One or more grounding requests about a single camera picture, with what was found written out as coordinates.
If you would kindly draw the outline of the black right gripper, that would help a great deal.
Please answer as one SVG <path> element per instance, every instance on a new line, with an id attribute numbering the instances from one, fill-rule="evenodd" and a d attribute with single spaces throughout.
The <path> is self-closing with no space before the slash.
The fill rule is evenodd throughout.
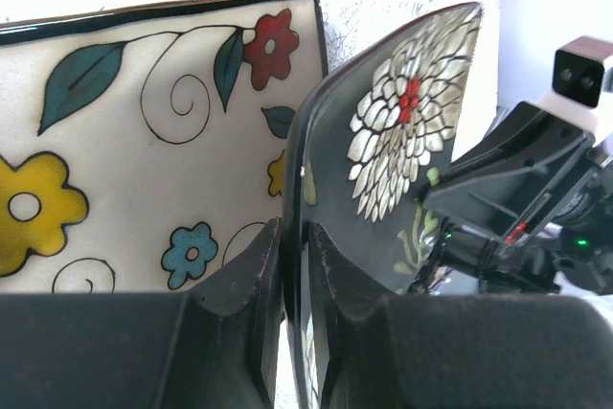
<path id="1" fill-rule="evenodd" d="M 453 162 L 423 197 L 441 218 L 430 256 L 485 291 L 612 292 L 612 167 L 594 135 L 528 102 Z"/>

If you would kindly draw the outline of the dark square patterned plate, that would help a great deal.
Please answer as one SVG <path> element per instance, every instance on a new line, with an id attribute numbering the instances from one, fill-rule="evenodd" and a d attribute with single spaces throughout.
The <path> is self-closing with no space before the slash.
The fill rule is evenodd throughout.
<path id="1" fill-rule="evenodd" d="M 467 2 L 400 27 L 327 75 L 291 124 L 284 159 L 284 301 L 298 403 L 319 404 L 307 228 L 407 292 L 438 219 L 418 202 L 449 168 L 483 7 Z"/>

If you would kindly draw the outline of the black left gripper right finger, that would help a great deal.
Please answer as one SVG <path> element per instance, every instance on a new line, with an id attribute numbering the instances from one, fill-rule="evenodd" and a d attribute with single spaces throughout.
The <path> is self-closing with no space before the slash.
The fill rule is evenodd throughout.
<path id="1" fill-rule="evenodd" d="M 608 408 L 612 330 L 570 296 L 401 296 L 308 236 L 324 408 Z"/>

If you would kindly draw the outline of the cream square flower plate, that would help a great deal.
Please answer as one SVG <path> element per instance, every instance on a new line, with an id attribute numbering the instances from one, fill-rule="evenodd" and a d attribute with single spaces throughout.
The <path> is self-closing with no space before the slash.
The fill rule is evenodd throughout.
<path id="1" fill-rule="evenodd" d="M 1 289 L 181 291 L 281 212 L 328 71 L 319 0 L 150 4 L 1 28 Z"/>

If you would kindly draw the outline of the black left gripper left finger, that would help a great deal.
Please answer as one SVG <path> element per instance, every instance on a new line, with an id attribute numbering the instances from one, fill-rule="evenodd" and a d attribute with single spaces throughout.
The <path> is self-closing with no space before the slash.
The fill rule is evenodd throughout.
<path id="1" fill-rule="evenodd" d="M 181 293 L 8 294 L 5 408 L 270 408 L 281 223 Z"/>

